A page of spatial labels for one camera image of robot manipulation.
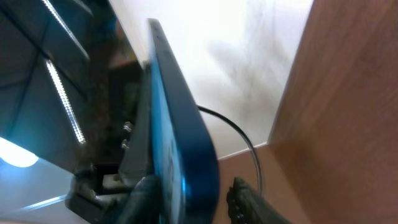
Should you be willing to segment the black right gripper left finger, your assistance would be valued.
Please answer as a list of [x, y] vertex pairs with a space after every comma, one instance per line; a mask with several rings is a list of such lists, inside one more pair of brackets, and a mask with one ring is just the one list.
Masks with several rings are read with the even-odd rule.
[[150, 175], [143, 177], [127, 199], [112, 209], [105, 217], [108, 224], [159, 223], [162, 206], [160, 179]]

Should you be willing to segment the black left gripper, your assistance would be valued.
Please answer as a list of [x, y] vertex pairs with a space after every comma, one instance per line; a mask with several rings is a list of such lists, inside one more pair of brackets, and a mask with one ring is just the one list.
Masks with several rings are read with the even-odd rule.
[[66, 207], [88, 223], [105, 223], [152, 174], [150, 65], [130, 63], [108, 76], [108, 121], [93, 157], [75, 172]]

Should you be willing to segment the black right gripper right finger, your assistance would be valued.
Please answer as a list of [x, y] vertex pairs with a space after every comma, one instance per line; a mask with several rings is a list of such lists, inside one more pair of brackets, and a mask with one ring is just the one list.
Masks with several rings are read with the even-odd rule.
[[240, 177], [234, 178], [226, 201], [232, 224], [290, 224]]

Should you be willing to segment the blue smartphone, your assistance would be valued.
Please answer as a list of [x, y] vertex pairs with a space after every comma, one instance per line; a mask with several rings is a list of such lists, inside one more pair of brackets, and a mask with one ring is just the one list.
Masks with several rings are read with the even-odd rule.
[[157, 19], [149, 19], [152, 151], [166, 223], [211, 223], [219, 198], [215, 148]]

